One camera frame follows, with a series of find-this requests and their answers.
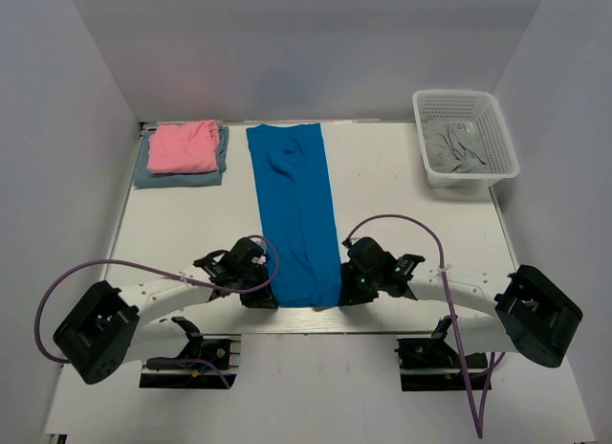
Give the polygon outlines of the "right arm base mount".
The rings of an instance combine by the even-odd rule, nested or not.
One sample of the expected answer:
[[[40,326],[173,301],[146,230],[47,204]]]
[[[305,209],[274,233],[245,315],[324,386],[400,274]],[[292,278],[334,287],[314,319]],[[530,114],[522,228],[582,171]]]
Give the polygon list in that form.
[[[450,316],[439,320],[427,337],[400,337],[398,356],[402,392],[465,391],[463,369],[453,342]]]

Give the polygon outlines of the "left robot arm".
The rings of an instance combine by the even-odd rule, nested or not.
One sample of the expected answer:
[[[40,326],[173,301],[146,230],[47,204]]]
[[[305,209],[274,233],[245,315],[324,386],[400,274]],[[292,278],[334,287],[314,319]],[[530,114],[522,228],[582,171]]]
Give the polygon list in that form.
[[[88,385],[132,361],[222,376],[229,351],[210,344],[182,311],[231,294],[275,309],[272,282],[279,265],[275,246],[261,235],[249,235],[180,272],[157,270],[158,279],[148,283],[117,287],[98,281],[58,326],[54,343]]]

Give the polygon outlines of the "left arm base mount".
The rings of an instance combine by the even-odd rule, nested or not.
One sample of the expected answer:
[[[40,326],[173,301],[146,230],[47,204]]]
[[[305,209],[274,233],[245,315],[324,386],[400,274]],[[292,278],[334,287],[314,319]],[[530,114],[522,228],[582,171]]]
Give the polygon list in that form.
[[[185,317],[144,327],[141,389],[230,389],[238,373],[241,339],[206,336]]]

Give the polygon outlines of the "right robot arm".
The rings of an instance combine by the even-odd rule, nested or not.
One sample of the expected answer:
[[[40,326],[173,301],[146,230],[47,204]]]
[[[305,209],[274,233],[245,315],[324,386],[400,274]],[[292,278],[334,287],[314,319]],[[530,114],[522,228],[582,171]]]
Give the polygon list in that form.
[[[562,364],[583,319],[582,310],[539,269],[521,265],[509,274],[506,290],[490,296],[474,284],[442,279],[441,273],[415,278],[425,259],[395,257],[371,237],[346,239],[339,304],[369,303],[385,292],[395,299],[440,301],[478,312],[457,320],[464,353],[515,352],[549,368]]]

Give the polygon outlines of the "blue t shirt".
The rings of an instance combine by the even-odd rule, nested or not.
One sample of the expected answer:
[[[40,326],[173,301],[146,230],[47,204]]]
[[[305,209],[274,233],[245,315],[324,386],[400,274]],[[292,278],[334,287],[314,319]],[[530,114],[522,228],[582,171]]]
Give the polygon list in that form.
[[[283,307],[334,307],[340,254],[321,126],[261,124],[246,131],[272,291]]]

